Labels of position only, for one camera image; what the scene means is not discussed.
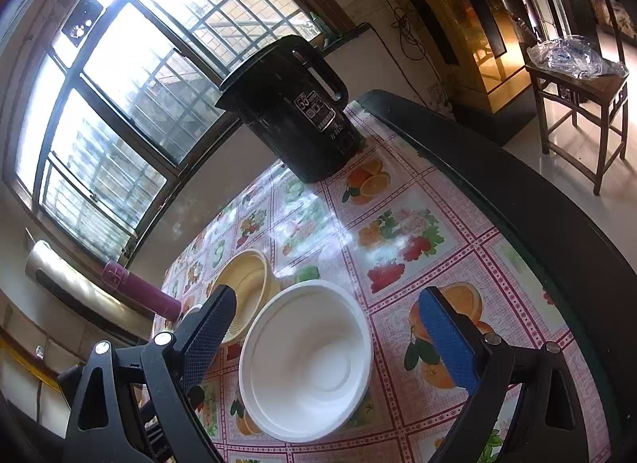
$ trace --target kettle label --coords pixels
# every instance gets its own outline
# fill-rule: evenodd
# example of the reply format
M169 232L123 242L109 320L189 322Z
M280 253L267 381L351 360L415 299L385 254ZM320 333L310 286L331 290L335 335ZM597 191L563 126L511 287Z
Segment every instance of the kettle label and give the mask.
M301 93L296 97L294 103L299 111L320 131L326 130L336 117L334 109L329 107L316 91L311 92L309 95Z

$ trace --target kettle lid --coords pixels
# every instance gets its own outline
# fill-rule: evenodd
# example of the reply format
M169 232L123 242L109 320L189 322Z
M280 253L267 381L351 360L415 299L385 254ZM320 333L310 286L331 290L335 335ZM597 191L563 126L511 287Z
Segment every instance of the kettle lid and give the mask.
M219 85L219 90L222 93L227 92L227 90L230 89L230 87L234 85L234 83L237 82L237 80L240 79L240 77L244 73L246 73L247 70L253 67L254 64L258 63L260 60L262 60L262 58L265 57L268 53L272 52L272 50L275 50L276 48L282 46L292 47L295 44L299 44L300 42L307 41L304 38L299 37L298 35L286 35L285 37L282 37L281 39L268 44L265 48L260 49L254 55L244 60L243 63L241 63L236 70L225 77L223 82L221 82L221 84Z

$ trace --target yellow bowl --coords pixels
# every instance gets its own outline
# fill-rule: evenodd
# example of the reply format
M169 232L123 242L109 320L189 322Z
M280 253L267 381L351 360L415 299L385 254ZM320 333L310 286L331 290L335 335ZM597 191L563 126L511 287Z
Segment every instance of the yellow bowl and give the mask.
M219 273L213 288L217 285L231 287L237 296L237 311L222 346L242 341L257 314L281 291L270 262L257 250L241 251L232 257Z

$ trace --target plastic bag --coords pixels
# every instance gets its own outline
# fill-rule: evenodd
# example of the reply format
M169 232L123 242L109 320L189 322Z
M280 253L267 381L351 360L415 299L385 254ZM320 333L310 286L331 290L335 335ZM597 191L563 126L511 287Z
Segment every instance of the plastic bag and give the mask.
M621 62L611 62L597 53L581 35L566 35L527 48L533 63L540 69L566 74L580 80L596 79L608 73L628 76Z

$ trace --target window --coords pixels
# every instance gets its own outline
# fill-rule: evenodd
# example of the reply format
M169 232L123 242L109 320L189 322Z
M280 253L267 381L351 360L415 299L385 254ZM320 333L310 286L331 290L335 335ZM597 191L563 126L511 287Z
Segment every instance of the window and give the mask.
M15 174L96 258L127 262L187 171L236 118L221 80L279 37L318 28L293 0L80 0L47 50Z
M201 43L223 78L285 35L313 39L313 21L292 0L141 0L185 41Z

